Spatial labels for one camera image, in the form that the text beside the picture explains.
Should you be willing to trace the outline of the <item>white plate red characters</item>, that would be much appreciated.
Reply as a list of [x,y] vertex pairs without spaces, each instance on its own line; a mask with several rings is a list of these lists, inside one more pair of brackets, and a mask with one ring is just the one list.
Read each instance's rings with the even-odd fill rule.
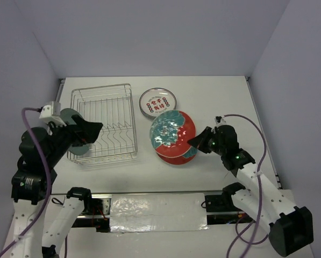
[[175,110],[176,107],[175,95],[165,88],[148,89],[139,98],[139,109],[149,120],[154,120],[166,111]]

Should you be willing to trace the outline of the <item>red and teal floral plate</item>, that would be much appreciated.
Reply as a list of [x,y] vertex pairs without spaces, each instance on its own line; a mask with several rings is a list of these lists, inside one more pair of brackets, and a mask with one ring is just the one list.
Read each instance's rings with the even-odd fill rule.
[[195,156],[197,149],[188,144],[195,136],[195,123],[185,112],[179,110],[169,110],[157,116],[149,130],[155,152],[169,159],[189,159]]

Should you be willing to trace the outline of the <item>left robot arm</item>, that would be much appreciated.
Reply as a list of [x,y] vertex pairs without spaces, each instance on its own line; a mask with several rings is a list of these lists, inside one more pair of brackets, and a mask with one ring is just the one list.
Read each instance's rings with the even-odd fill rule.
[[30,127],[25,115],[22,118],[26,127],[19,145],[22,155],[11,180],[14,239],[2,250],[0,257],[8,250],[11,257],[59,257],[77,216],[91,212],[94,201],[89,189],[71,188],[59,214],[45,231],[45,211],[57,177],[54,167],[71,146],[95,142],[103,125],[88,122],[75,114],[73,124],[60,126],[50,121],[49,134],[43,127]]

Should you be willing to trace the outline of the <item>metal wire dish rack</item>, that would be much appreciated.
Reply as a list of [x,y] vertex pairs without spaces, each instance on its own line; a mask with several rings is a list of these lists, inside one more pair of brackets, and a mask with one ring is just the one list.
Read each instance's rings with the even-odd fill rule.
[[67,153],[70,161],[96,165],[136,158],[138,145],[130,84],[75,89],[70,107],[84,120],[103,124],[97,140],[88,145],[85,153]]

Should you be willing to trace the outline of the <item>dark green plate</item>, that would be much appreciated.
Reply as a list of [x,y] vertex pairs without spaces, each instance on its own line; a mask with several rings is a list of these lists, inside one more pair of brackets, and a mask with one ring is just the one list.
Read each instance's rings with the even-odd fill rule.
[[[83,118],[77,111],[71,108],[62,109],[60,112],[60,118],[68,125],[75,124],[74,120],[72,119],[73,115],[78,115],[79,117]],[[77,156],[82,156],[86,154],[88,151],[89,151],[89,144],[86,144],[83,146],[71,146],[69,148],[69,152]]]

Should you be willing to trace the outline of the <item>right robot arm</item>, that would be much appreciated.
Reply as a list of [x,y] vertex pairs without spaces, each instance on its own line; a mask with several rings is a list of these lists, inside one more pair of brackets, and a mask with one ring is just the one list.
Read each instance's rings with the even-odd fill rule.
[[282,257],[311,244],[312,213],[288,199],[259,169],[252,156],[240,148],[235,129],[230,125],[207,127],[188,144],[207,154],[221,157],[224,167],[237,182],[224,188],[223,207],[244,211],[268,235],[273,249]]

